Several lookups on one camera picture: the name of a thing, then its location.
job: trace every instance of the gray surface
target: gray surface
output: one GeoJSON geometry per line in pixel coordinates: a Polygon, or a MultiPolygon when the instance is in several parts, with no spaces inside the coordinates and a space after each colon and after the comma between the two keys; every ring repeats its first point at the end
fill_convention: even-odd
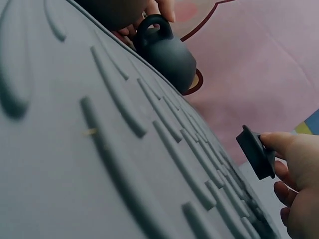
{"type": "Polygon", "coordinates": [[[278,238],[203,119],[84,10],[0,10],[2,239],[278,238]]]}

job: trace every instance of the pink fabric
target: pink fabric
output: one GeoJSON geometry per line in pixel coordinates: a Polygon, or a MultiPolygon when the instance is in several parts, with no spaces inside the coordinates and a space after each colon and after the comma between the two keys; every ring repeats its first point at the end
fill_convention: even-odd
{"type": "Polygon", "coordinates": [[[243,124],[292,131],[319,108],[318,9],[316,0],[227,2],[186,41],[204,78],[186,98],[238,164],[243,124]]]}

